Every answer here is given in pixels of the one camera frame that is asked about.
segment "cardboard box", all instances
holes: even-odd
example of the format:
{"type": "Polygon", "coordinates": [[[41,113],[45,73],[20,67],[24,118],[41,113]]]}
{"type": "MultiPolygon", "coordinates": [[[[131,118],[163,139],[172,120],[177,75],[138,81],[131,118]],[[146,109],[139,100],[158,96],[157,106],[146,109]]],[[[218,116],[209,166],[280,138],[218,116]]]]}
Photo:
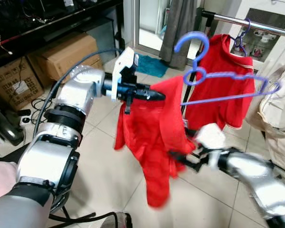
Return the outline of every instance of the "cardboard box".
{"type": "MultiPolygon", "coordinates": [[[[72,65],[84,56],[96,51],[97,44],[93,37],[85,33],[71,33],[40,49],[36,52],[35,57],[42,71],[42,76],[57,81],[72,65]]],[[[82,64],[102,69],[99,55],[87,59],[82,64]]]]}
{"type": "Polygon", "coordinates": [[[48,75],[45,75],[44,71],[41,69],[41,67],[38,64],[37,61],[37,52],[33,52],[27,55],[28,61],[31,64],[33,70],[35,71],[36,76],[39,79],[39,82],[41,83],[43,88],[47,88],[55,82],[55,80],[49,78],[48,75]]]}
{"type": "Polygon", "coordinates": [[[15,111],[43,94],[25,57],[0,67],[0,97],[15,111]]]}

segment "label on box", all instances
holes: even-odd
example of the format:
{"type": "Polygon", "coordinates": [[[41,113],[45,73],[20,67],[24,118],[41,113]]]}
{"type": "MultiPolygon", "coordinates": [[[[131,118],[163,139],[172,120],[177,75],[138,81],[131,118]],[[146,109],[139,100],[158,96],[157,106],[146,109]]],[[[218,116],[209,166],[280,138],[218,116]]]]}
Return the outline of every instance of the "label on box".
{"type": "Polygon", "coordinates": [[[68,7],[68,6],[74,6],[74,2],[73,0],[64,0],[65,2],[65,6],[68,7]]]}
{"type": "Polygon", "coordinates": [[[22,94],[24,91],[29,89],[28,85],[24,81],[13,84],[13,88],[16,94],[22,94]]]}

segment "teal cloth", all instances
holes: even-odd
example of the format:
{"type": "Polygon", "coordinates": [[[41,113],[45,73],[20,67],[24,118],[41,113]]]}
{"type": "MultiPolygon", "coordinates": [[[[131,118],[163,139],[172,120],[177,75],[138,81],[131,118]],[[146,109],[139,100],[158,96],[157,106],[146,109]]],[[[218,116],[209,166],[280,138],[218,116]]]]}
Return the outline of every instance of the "teal cloth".
{"type": "Polygon", "coordinates": [[[163,64],[159,59],[151,58],[150,56],[139,55],[138,72],[152,75],[155,77],[163,77],[168,69],[168,66],[163,64]]]}

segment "clothes rack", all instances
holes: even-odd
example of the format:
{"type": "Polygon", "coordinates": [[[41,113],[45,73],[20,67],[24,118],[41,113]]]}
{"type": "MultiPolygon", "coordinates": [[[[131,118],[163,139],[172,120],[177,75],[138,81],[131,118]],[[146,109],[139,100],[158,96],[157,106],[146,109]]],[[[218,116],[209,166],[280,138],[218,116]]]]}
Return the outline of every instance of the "clothes rack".
{"type": "MultiPolygon", "coordinates": [[[[214,12],[210,12],[210,11],[203,10],[201,13],[201,16],[204,18],[207,18],[206,27],[204,30],[204,33],[207,35],[207,37],[209,36],[209,32],[210,32],[210,28],[211,28],[211,24],[212,24],[213,20],[228,22],[228,23],[232,23],[232,24],[245,26],[245,27],[249,26],[249,22],[246,20],[237,19],[237,18],[233,18],[233,17],[227,17],[227,16],[216,14],[214,12]]],[[[250,26],[252,29],[258,29],[258,30],[262,30],[265,32],[269,32],[271,34],[285,36],[285,30],[284,29],[280,29],[280,28],[276,28],[276,27],[272,27],[272,26],[267,26],[264,24],[256,23],[256,22],[250,22],[250,26]]],[[[196,56],[198,56],[201,53],[202,49],[203,49],[203,44],[201,43],[201,45],[199,46],[199,50],[196,53],[196,56]]],[[[195,77],[195,73],[192,73],[190,75],[189,81],[193,82],[194,77],[195,77]]],[[[190,90],[191,90],[191,86],[188,85],[184,99],[183,99],[183,102],[187,102],[189,94],[190,94],[190,90]]],[[[181,112],[183,113],[184,110],[185,110],[185,106],[182,106],[181,112]]]]}

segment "white bracket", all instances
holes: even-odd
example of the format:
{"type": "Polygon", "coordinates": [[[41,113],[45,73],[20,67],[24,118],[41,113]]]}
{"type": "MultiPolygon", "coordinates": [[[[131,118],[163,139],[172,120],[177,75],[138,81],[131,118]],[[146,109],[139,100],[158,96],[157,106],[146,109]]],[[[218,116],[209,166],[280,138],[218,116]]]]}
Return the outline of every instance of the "white bracket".
{"type": "Polygon", "coordinates": [[[117,97],[117,86],[121,82],[121,71],[125,68],[131,68],[134,64],[134,51],[130,47],[127,47],[125,51],[119,56],[115,62],[114,70],[112,73],[112,91],[111,99],[112,101],[116,100],[117,97]]]}
{"type": "Polygon", "coordinates": [[[208,166],[213,170],[218,169],[218,161],[221,152],[219,149],[225,147],[225,139],[225,135],[216,123],[209,123],[203,126],[197,134],[196,141],[201,143],[205,148],[212,150],[218,149],[209,154],[208,166]]]}

